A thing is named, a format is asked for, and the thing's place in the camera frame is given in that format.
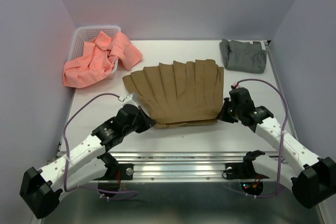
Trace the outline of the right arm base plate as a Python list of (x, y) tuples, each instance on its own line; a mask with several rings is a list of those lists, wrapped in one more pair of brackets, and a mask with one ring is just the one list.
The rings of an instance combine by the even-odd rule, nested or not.
[(222, 172), (224, 179), (244, 179), (246, 178), (246, 171), (243, 163), (225, 163), (225, 169)]

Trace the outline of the tan brown skirt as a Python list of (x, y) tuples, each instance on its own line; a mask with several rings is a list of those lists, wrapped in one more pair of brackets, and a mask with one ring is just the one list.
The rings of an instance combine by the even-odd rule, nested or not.
[(224, 103), (224, 68), (213, 59), (144, 67), (123, 83), (158, 129), (214, 124)]

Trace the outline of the grey pleated skirt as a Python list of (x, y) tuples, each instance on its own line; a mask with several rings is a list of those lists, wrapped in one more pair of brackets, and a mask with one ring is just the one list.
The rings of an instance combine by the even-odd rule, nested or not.
[(224, 68), (231, 71), (262, 74), (266, 69), (267, 52), (260, 42), (222, 39), (219, 43)]

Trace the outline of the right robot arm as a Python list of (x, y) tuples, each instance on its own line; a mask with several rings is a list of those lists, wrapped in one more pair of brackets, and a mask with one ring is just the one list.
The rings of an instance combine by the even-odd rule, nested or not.
[(240, 163), (226, 163), (223, 177), (253, 179), (257, 176), (273, 179), (289, 189), (304, 207), (312, 208), (335, 195), (335, 161), (305, 148), (282, 128), (264, 106), (256, 107), (246, 88), (233, 88), (218, 119), (248, 127), (279, 153), (276, 161), (265, 152), (246, 153)]

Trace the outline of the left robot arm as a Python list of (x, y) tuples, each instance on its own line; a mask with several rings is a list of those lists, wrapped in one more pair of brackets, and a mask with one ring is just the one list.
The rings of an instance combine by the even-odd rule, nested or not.
[(129, 134), (142, 133), (156, 122), (140, 106), (125, 104), (79, 145), (39, 169), (29, 168), (23, 174), (20, 196), (37, 219), (52, 213), (61, 200), (87, 183), (118, 176), (117, 160), (109, 151)]

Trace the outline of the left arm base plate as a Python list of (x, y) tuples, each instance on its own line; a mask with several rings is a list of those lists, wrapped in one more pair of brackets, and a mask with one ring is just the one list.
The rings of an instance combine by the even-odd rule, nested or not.
[(104, 175), (105, 180), (132, 180), (134, 174), (134, 164), (132, 163), (118, 163), (108, 168)]

